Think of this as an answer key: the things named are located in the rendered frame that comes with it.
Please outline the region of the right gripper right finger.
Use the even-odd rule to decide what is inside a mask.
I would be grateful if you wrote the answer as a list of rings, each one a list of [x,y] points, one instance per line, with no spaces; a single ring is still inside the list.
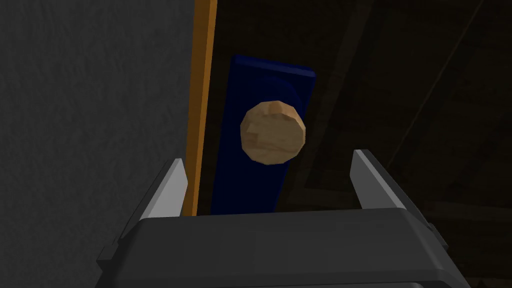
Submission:
[[[353,151],[349,177],[363,209],[405,209],[432,231],[444,249],[449,248],[440,232],[427,221],[423,213],[368,149]]]

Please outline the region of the wooden round door knob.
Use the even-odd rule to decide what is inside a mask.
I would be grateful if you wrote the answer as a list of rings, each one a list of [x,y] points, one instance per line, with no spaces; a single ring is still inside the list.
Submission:
[[[249,109],[240,124],[241,147],[253,161],[284,164],[296,157],[306,141],[298,112],[282,101],[264,101]]]

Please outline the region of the dark blue knob plate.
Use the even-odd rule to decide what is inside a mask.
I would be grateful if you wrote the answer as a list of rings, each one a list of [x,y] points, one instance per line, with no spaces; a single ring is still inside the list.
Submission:
[[[243,55],[231,58],[211,214],[275,210],[290,163],[264,165],[250,159],[242,148],[240,125],[247,111],[268,101],[290,105],[303,119],[315,81],[310,67]]]

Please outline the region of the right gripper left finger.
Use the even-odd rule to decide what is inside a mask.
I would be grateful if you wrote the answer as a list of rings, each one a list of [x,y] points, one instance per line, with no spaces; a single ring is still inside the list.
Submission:
[[[129,218],[119,239],[147,218],[179,217],[188,187],[188,179],[182,159],[167,160],[135,211]]]

